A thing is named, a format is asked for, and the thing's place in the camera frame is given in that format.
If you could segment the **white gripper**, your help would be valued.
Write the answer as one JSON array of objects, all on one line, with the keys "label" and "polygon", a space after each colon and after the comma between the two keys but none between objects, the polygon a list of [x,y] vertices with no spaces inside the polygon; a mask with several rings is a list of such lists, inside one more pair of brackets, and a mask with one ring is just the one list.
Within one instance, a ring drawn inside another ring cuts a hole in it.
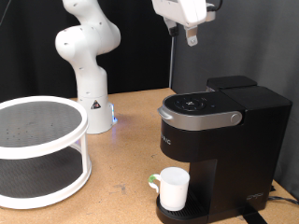
[{"label": "white gripper", "polygon": [[164,23],[171,36],[178,36],[177,23],[185,25],[186,41],[190,47],[198,43],[198,25],[206,20],[206,0],[151,0],[158,15],[164,17]]}]

